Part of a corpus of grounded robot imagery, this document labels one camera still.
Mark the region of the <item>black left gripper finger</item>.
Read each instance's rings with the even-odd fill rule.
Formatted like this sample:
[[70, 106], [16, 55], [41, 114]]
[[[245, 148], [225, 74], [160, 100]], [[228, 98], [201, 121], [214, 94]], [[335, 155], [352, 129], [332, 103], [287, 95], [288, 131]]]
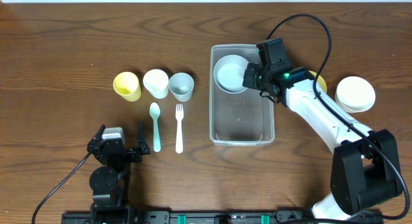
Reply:
[[141, 122], [138, 123], [136, 141], [140, 149], [148, 149], [148, 143], [147, 143]]
[[102, 141], [102, 134], [103, 134], [105, 128], [106, 128], [106, 126], [105, 126], [104, 124], [102, 124], [102, 125], [99, 127], [97, 133], [96, 133], [95, 136], [93, 137], [93, 142], [94, 142], [94, 143], [99, 143], [99, 142]]

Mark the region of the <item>yellow plastic bowl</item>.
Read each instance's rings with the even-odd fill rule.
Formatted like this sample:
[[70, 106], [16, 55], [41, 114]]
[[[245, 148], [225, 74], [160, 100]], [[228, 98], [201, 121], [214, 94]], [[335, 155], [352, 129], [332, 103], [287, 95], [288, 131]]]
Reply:
[[[309, 70], [309, 72], [315, 77], [317, 75], [317, 72]], [[326, 81], [323, 79], [322, 76], [318, 76], [317, 83], [320, 85], [322, 90], [326, 93], [327, 92], [327, 85]]]

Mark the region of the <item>grey plastic bowl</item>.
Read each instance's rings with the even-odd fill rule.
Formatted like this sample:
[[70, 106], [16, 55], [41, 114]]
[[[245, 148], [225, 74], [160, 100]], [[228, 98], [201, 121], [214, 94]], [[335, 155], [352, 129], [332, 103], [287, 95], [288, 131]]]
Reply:
[[247, 88], [243, 86], [243, 76], [249, 61], [239, 55], [222, 57], [214, 66], [215, 83], [226, 93], [237, 94]]

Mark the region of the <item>white plastic bowl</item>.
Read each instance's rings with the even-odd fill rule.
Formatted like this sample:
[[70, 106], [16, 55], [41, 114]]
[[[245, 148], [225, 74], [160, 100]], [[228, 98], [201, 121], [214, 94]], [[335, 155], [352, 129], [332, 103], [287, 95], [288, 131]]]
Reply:
[[375, 100], [373, 86], [361, 77], [346, 77], [337, 85], [335, 101], [348, 113], [367, 111], [373, 107]]

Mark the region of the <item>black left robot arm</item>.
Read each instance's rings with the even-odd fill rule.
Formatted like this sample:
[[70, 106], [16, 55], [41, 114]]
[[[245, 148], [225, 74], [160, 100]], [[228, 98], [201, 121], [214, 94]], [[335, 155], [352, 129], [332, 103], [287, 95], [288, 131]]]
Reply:
[[101, 125], [87, 145], [102, 166], [89, 178], [93, 201], [97, 210], [131, 210], [128, 205], [131, 164], [142, 161], [143, 155], [151, 153], [142, 125], [138, 125], [137, 146], [125, 147], [124, 130], [121, 127]]

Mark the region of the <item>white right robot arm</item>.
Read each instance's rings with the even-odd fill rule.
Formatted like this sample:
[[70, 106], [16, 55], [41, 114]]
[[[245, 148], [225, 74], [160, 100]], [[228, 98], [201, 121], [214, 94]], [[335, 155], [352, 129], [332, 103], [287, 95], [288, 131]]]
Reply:
[[358, 215], [404, 218], [411, 202], [395, 137], [353, 119], [322, 90], [318, 78], [286, 63], [250, 63], [243, 77], [243, 86], [301, 116], [333, 154], [331, 193], [312, 207], [314, 221], [344, 223]]

